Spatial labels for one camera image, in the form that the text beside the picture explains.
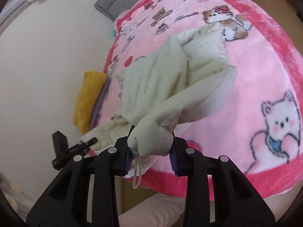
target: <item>drawstring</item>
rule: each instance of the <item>drawstring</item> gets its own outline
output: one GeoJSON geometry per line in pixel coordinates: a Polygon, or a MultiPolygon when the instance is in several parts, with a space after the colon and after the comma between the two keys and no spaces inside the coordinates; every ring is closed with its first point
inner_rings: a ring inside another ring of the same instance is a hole
{"type": "Polygon", "coordinates": [[[133,178],[133,188],[137,189],[140,186],[141,183],[141,156],[138,156],[138,158],[135,159],[135,163],[134,163],[134,178],[133,178]],[[139,168],[139,180],[138,183],[136,184],[136,180],[137,180],[137,168],[139,168]]]}

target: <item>pink blanket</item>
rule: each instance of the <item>pink blanket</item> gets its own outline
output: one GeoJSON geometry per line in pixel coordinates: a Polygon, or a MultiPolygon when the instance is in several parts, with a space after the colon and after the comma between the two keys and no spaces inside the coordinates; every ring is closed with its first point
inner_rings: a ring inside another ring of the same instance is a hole
{"type": "MultiPolygon", "coordinates": [[[[117,73],[158,49],[170,34],[206,23],[222,26],[238,78],[221,112],[176,135],[206,156],[229,156],[262,197],[287,191],[303,179],[303,59],[283,29],[252,1],[140,0],[115,22],[118,35],[105,72],[117,73]]],[[[117,112],[120,94],[113,77],[99,125],[117,112]]],[[[186,183],[173,174],[167,156],[156,160],[141,185],[185,197],[186,183]]]]}

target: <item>yellow pillow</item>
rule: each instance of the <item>yellow pillow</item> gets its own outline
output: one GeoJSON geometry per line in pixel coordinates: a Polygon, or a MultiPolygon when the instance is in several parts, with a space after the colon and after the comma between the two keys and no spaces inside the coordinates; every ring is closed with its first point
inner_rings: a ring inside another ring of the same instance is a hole
{"type": "Polygon", "coordinates": [[[83,85],[76,99],[73,117],[74,124],[82,134],[89,131],[91,113],[106,77],[106,74],[101,72],[86,71],[84,73],[83,85]]]}

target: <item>cartoon dog ear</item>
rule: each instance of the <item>cartoon dog ear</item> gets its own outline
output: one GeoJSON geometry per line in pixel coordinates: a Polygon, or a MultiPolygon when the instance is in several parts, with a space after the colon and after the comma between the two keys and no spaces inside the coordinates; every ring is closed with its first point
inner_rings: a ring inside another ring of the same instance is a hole
{"type": "Polygon", "coordinates": [[[294,101],[294,96],[292,94],[292,92],[290,90],[287,90],[285,93],[284,93],[284,101],[289,101],[289,102],[293,102],[294,101]]]}
{"type": "Polygon", "coordinates": [[[262,113],[266,117],[267,115],[271,114],[272,112],[272,104],[270,102],[263,102],[262,103],[262,113]]]}

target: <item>white wall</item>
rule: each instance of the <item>white wall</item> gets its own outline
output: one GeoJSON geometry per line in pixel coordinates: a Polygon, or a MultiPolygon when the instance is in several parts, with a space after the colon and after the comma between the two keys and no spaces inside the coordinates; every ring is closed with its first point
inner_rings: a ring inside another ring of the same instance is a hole
{"type": "Polygon", "coordinates": [[[57,175],[52,133],[81,137],[72,116],[83,73],[103,70],[114,40],[96,1],[33,4],[0,36],[0,171],[33,199],[57,175]]]}

